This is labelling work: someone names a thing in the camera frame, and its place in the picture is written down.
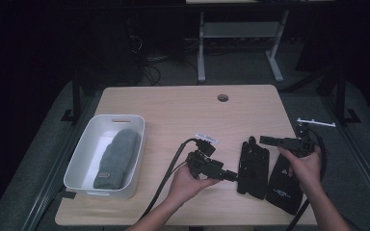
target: desk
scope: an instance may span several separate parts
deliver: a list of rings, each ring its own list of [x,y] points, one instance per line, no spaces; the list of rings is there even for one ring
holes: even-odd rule
[[[221,102],[218,95],[226,94]],[[133,114],[145,119],[146,143],[136,193],[128,200],[63,198],[56,216],[61,225],[127,225],[137,221],[154,196],[177,148],[201,132],[219,140],[212,158],[237,172],[242,142],[249,136],[295,137],[273,86],[133,87],[106,89],[97,115]],[[266,146],[273,169],[278,151]],[[190,142],[178,163],[196,150]],[[156,202],[166,197],[171,179]],[[293,218],[266,200],[236,192],[223,181],[200,192],[175,213],[168,225],[288,224]],[[299,224],[315,224],[308,207]]]

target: circular hole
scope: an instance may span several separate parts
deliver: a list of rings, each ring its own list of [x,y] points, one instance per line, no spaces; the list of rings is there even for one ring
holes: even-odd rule
[[[218,100],[221,102],[226,102],[227,100],[229,100],[229,96],[227,96],[226,94],[220,94],[218,95]]]

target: hand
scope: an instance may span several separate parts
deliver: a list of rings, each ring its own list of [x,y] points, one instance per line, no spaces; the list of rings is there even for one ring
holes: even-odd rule
[[[166,201],[179,208],[183,203],[196,196],[201,190],[215,185],[220,181],[210,178],[197,180],[191,175],[188,166],[185,165],[176,171]]]
[[[322,190],[320,182],[321,150],[319,146],[316,146],[313,153],[303,158],[296,157],[282,147],[278,147],[278,151],[290,162],[289,176],[293,176],[293,174],[297,176],[300,187],[307,196]]]

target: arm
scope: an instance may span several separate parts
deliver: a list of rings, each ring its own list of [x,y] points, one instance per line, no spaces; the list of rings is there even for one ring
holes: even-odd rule
[[[197,180],[189,172],[188,166],[180,167],[172,179],[167,198],[128,230],[160,230],[186,201],[219,182],[220,180],[214,179]]]
[[[313,153],[303,158],[297,158],[282,147],[278,150],[291,164],[289,175],[292,176],[294,173],[299,179],[300,187],[313,208],[320,230],[350,231],[351,229],[335,209],[321,185],[320,148],[317,147]]]

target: white container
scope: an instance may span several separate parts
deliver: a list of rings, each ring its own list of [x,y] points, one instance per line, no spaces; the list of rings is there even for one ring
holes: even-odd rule
[[[118,190],[103,190],[93,187],[102,155],[122,129],[132,129],[140,136],[140,144],[133,152],[126,174]],[[87,125],[65,174],[64,183],[69,189],[83,196],[96,198],[128,199],[136,188],[140,175],[145,146],[145,121],[139,115],[96,115]]]

